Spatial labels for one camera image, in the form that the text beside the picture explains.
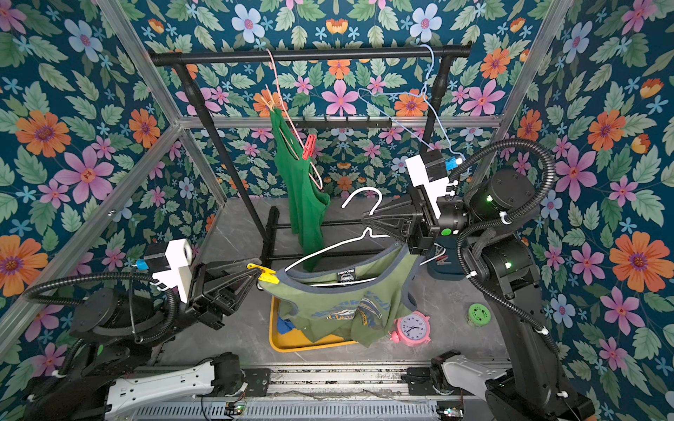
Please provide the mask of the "yellow clothespin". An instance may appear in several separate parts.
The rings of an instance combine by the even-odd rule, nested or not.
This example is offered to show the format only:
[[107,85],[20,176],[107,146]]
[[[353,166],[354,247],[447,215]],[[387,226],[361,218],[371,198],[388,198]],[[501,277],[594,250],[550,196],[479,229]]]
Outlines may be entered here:
[[258,275],[259,282],[266,282],[269,284],[280,284],[280,281],[277,277],[277,272],[271,268],[265,268],[254,263],[249,263],[247,269],[257,270],[260,275]]

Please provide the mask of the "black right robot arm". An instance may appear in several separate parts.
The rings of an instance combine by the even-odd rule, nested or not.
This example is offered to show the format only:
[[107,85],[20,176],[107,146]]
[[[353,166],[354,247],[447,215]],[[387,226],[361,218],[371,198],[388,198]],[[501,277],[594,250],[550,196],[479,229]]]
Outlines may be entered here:
[[511,368],[491,374],[465,355],[447,352],[432,361],[433,385],[470,392],[498,420],[589,419],[593,402],[571,385],[544,321],[540,269],[515,235],[535,218],[555,183],[554,169],[542,172],[538,189],[524,175],[500,170],[463,198],[450,193],[457,177],[453,171],[436,182],[439,198],[420,185],[363,215],[365,226],[404,242],[414,254],[424,254],[442,236],[456,235],[458,264],[493,309]]

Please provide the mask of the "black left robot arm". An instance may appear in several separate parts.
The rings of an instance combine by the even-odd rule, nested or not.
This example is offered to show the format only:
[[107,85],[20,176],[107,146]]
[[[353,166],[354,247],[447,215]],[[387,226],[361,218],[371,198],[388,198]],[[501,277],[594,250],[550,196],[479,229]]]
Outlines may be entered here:
[[151,283],[142,272],[105,272],[58,278],[27,289],[32,303],[74,308],[70,336],[75,343],[62,365],[34,381],[25,392],[26,420],[101,419],[110,405],[103,391],[115,380],[150,361],[155,347],[194,325],[212,330],[224,326],[255,285],[263,270],[249,263],[241,271],[228,265],[200,264],[190,274],[188,298],[182,302],[172,287],[163,300],[137,298],[132,291],[102,288],[88,298],[62,298],[59,289],[80,283],[127,279]]

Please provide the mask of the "olive grey tank top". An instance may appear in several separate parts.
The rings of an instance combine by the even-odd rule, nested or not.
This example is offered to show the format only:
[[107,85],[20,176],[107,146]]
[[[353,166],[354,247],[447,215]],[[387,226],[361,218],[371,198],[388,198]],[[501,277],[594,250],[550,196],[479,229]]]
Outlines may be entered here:
[[277,314],[314,343],[335,335],[364,347],[417,310],[412,281],[423,258],[394,244],[350,268],[277,271],[262,288],[279,301]]

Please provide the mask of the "blue tank top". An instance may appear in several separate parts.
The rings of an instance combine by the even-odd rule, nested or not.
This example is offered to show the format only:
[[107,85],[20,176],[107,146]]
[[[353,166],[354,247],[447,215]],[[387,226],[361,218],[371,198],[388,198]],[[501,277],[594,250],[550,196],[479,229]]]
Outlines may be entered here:
[[281,318],[277,319],[277,332],[279,335],[286,335],[295,329],[296,327],[294,326],[293,322]]

